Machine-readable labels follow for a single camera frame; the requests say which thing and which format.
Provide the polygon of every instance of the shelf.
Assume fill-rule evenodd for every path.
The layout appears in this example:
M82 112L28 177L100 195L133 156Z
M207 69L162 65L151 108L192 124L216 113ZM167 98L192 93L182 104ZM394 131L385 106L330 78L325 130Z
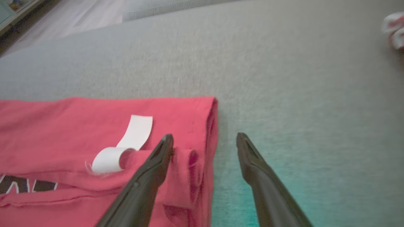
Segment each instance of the shelf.
M26 5L15 11L15 15L3 23L0 27L0 36L10 29L11 26L18 23L25 15L30 13L35 7L44 2L45 0L32 0Z

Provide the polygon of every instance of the wooden floor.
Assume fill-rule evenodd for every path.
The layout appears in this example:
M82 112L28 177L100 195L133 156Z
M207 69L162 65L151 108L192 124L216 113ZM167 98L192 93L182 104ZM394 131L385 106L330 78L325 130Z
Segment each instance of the wooden floor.
M39 42L122 22L126 0L51 0L2 40L3 56Z

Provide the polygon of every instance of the red t-shirt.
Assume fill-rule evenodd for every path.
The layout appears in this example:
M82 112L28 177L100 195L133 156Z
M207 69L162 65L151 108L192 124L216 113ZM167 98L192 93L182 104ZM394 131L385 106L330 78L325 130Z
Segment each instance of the red t-shirt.
M124 171L89 173L85 162L116 146L131 114L153 116L146 144ZM165 134L175 153L149 226L210 226L214 97L0 101L0 226L96 225Z

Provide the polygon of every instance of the gray couch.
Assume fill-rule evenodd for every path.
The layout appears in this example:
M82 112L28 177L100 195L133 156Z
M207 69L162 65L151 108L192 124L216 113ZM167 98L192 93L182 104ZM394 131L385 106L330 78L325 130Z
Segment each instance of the gray couch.
M234 0L126 0L123 21Z
M315 226L402 226L404 67L380 35L398 9L242 0L133 20L0 58L0 99L214 95L213 227L257 226L239 131Z

